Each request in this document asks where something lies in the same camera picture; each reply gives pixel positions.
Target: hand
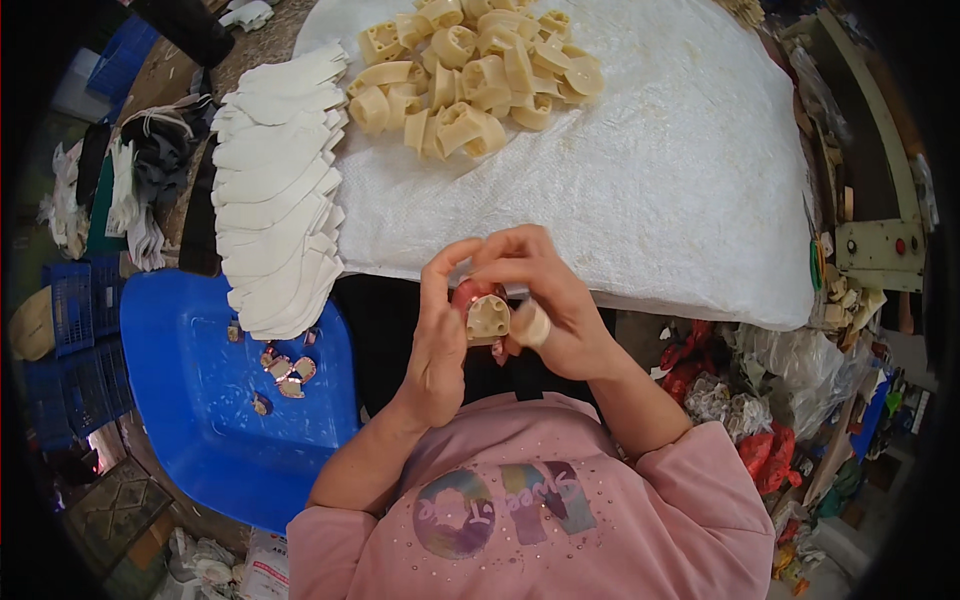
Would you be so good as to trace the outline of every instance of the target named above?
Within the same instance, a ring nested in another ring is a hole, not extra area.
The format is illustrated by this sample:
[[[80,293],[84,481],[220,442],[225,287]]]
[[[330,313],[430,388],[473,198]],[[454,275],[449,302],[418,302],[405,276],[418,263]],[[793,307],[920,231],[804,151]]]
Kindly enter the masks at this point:
[[[626,353],[607,331],[586,284],[557,255],[546,229],[521,225],[487,238],[473,256],[472,279],[525,283],[553,322],[537,353],[547,369],[567,379],[592,381],[613,375]],[[516,356],[522,348],[507,338]]]
[[[450,244],[420,272],[420,318],[407,376],[396,395],[415,426],[443,427],[464,401],[467,330],[447,301],[447,281],[457,263],[482,246],[479,238]]]

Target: pink sweatshirt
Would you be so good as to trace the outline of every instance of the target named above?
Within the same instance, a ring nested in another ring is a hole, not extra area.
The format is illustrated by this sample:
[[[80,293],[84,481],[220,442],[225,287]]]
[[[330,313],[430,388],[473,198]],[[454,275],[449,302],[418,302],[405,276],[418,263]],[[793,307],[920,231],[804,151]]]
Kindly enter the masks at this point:
[[[589,404],[492,396],[429,431],[382,519],[287,525],[290,598],[764,598],[774,528],[718,422],[624,464]]]

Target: woman's left hand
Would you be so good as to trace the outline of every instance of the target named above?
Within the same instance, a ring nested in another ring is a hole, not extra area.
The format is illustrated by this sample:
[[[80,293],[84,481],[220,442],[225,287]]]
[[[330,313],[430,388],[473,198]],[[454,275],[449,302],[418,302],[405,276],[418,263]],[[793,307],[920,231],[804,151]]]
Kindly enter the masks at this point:
[[[420,272],[420,318],[397,399],[423,428],[443,427],[464,401],[467,331],[463,316],[447,300],[448,278],[482,246],[480,238],[454,242]]]

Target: beige bag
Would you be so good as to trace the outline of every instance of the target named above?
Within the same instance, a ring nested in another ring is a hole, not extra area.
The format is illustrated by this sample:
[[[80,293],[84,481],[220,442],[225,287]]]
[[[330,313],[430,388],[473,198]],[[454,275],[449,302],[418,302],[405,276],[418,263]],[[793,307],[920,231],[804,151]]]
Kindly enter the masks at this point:
[[[10,319],[10,343],[15,358],[39,360],[54,349],[54,318],[50,286],[33,294]]]

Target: woman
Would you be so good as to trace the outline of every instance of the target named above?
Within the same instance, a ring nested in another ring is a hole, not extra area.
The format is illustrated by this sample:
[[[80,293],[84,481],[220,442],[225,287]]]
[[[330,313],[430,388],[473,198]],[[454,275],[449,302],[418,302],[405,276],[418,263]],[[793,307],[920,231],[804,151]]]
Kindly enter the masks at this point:
[[[447,279],[468,258],[477,281],[530,288],[553,322],[543,363],[588,383],[609,432],[549,392],[461,408],[467,338]],[[294,600],[763,598],[774,551],[723,425],[691,426],[530,225],[423,268],[403,384],[324,465],[287,538]]]

